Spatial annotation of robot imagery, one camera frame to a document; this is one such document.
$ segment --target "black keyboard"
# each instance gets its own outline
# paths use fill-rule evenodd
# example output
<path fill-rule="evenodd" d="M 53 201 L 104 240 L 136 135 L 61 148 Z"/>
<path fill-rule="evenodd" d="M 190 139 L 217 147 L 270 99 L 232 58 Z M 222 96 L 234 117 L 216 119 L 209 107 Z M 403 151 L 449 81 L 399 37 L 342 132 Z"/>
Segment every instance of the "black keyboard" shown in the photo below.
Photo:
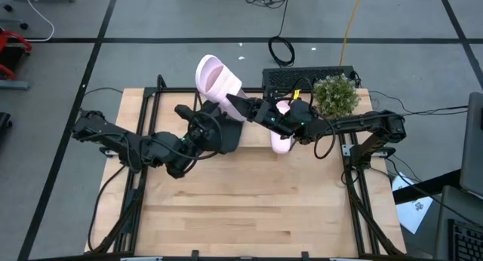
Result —
<path fill-rule="evenodd" d="M 483 261 L 483 230 L 468 223 L 448 220 L 451 260 Z"/>
<path fill-rule="evenodd" d="M 311 85 L 317 80 L 324 80 L 327 76 L 336 76 L 344 73 L 349 77 L 354 69 L 352 66 L 330 66 L 330 67 L 311 67 L 311 68 L 283 68 L 283 69 L 264 69 L 263 86 L 271 85 L 280 91 L 291 88 L 295 81 L 305 77 L 311 81 Z M 299 81 L 296 89 L 310 91 L 306 81 Z"/>

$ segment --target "wooden table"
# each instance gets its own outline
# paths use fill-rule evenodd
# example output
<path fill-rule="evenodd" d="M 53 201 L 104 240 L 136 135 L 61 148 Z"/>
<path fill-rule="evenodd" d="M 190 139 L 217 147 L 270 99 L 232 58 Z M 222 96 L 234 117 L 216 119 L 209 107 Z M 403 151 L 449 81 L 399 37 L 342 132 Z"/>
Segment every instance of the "wooden table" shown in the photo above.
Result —
<path fill-rule="evenodd" d="M 143 89 L 125 89 L 118 126 L 136 130 L 142 94 Z M 358 90 L 358 95 L 361 101 L 354 113 L 372 110 L 368 91 Z M 192 106 L 193 99 L 191 93 L 162 94 L 155 131 L 183 136 L 187 122 L 174 113 L 174 107 Z M 343 165 L 338 140 L 324 160 L 314 157 L 313 144 L 296 145 L 290 153 L 277 155 L 269 147 L 268 130 L 245 124 L 241 148 L 199 161 L 183 179 L 171 178 L 164 167 L 149 169 L 135 254 L 190 256 L 192 250 L 199 250 L 201 256 L 297 257 L 302 251 L 311 257 L 357 256 L 349 199 L 340 181 Z M 368 136 L 359 133 L 359 142 Z M 321 140 L 318 153 L 325 152 L 330 142 L 331 137 Z M 383 159 L 373 158 L 372 166 L 386 171 Z M 103 183 L 119 167 L 117 158 L 107 159 Z M 116 177 L 100 199 L 94 245 L 119 217 L 127 174 Z M 374 219 L 405 251 L 388 178 L 366 170 L 366 181 Z M 362 218 L 361 227 L 370 252 Z"/>

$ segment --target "paper sheet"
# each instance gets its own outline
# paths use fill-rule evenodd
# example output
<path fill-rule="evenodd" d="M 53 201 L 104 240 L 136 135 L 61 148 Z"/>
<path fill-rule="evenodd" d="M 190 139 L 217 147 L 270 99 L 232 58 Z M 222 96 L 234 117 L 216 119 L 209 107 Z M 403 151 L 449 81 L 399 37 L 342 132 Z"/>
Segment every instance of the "paper sheet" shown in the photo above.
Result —
<path fill-rule="evenodd" d="M 406 178 L 404 174 L 401 175 L 413 185 L 413 181 Z M 409 186 L 401 177 L 396 177 L 392 181 L 392 190 L 402 189 Z M 423 221 L 426 212 L 428 212 L 429 206 L 432 203 L 430 197 L 420 198 L 414 201 L 407 202 L 405 204 L 396 205 L 398 211 L 399 222 L 411 233 L 415 234 L 419 228 L 421 222 Z"/>

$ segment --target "green plant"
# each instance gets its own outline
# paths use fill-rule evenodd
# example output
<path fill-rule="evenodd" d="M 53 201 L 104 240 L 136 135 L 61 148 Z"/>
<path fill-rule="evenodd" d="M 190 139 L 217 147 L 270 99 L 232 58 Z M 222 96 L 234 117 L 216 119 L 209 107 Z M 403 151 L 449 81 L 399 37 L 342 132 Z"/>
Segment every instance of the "green plant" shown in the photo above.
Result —
<path fill-rule="evenodd" d="M 332 118 L 349 115 L 359 102 L 354 81 L 347 79 L 344 74 L 328 76 L 315 83 L 314 99 L 319 112 Z"/>

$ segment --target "gray floor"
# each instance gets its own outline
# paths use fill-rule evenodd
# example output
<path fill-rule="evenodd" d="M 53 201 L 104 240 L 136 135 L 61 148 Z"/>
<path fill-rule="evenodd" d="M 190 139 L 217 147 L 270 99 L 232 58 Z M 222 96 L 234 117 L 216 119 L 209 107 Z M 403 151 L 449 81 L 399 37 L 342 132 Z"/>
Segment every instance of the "gray floor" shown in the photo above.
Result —
<path fill-rule="evenodd" d="M 483 38 L 480 0 L 449 0 L 468 38 Z M 27 37 L 50 32 L 25 2 L 0 0 L 30 24 Z M 355 0 L 290 0 L 282 35 L 340 38 Z M 55 38 L 95 38 L 109 0 L 35 3 L 56 26 Z M 118 0 L 107 38 L 270 37 L 280 27 L 283 10 L 245 4 L 244 0 Z M 351 37 L 457 38 L 441 0 L 362 0 Z M 341 44 L 294 44 L 295 66 L 335 66 Z M 0 149 L 0 259 L 17 258 L 38 197 L 50 170 L 92 44 L 34 44 L 19 71 L 31 84 L 24 91 L 0 91 L 0 111 L 13 115 L 14 127 Z M 483 45 L 472 45 L 483 60 Z M 259 87 L 264 68 L 275 68 L 265 43 L 103 44 L 88 90 L 141 88 L 161 73 L 168 86 L 192 87 L 197 62 L 215 54 L 247 87 Z M 481 91 L 459 44 L 349 44 L 345 64 L 353 65 L 363 85 L 400 98 L 421 110 L 467 103 Z M 374 95 L 379 109 L 401 111 L 397 102 Z M 114 121 L 120 96 L 112 91 L 88 95 L 84 109 L 99 109 Z M 408 138 L 395 145 L 399 158 L 426 180 L 461 164 L 465 115 L 411 116 Z M 97 147 L 70 141 L 31 258 L 80 254 L 100 185 L 105 158 Z M 408 173 L 402 164 L 400 170 Z M 411 252 L 432 252 L 437 207 L 433 205 L 416 235 L 405 233 Z"/>

